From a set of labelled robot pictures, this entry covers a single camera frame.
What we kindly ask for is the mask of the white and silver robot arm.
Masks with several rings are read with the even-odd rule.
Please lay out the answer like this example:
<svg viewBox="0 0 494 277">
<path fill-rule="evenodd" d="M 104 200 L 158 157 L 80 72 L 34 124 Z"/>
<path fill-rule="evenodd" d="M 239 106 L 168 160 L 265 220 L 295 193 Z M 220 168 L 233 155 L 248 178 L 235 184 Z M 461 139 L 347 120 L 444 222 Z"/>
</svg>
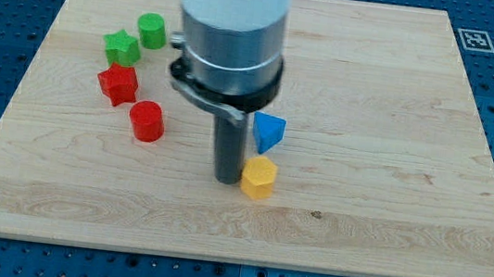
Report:
<svg viewBox="0 0 494 277">
<path fill-rule="evenodd" d="M 251 94 L 281 67 L 291 0 L 181 0 L 190 73 L 220 94 Z"/>
</svg>

